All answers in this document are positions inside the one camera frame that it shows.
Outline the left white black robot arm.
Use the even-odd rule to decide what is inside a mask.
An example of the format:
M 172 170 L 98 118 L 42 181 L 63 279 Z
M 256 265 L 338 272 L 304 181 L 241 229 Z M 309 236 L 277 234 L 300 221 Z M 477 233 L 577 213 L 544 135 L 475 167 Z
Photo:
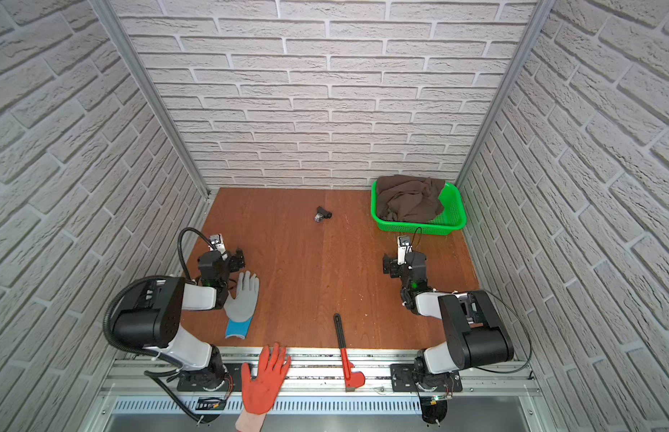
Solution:
M 180 391 L 212 392 L 232 388 L 233 379 L 218 348 L 184 329 L 181 313 L 223 309 L 230 275 L 245 267 L 244 253 L 210 250 L 198 264 L 198 284 L 168 275 L 146 276 L 129 284 L 107 307 L 103 329 L 116 349 L 169 364 L 169 371 L 145 373 L 158 383 L 177 381 Z

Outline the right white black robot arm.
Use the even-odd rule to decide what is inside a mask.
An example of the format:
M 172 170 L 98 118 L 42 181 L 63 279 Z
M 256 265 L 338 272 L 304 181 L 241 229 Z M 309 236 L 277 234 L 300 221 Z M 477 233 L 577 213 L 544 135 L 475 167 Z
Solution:
M 435 290 L 428 284 L 426 255 L 420 252 L 384 255 L 382 269 L 401 281 L 408 311 L 442 322 L 445 341 L 420 351 L 413 367 L 402 373 L 417 390 L 455 392 L 460 371 L 512 360 L 514 345 L 487 292 Z

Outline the brown trousers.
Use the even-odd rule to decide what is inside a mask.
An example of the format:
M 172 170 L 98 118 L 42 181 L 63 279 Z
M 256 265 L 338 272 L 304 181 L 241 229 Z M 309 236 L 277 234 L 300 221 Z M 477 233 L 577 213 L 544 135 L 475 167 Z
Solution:
M 375 214 L 383 221 L 427 223 L 444 211 L 444 187 L 445 181 L 438 178 L 381 176 L 375 186 Z

